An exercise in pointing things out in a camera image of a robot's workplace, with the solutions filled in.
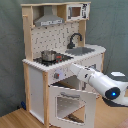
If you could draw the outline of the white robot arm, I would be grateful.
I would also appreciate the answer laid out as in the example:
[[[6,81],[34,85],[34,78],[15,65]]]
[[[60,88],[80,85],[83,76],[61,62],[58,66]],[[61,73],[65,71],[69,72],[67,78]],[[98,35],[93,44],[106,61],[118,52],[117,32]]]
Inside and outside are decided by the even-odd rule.
[[[71,64],[70,70],[79,80],[92,86],[108,106],[128,107],[128,97],[125,96],[128,82],[113,80],[93,67],[74,63]]]

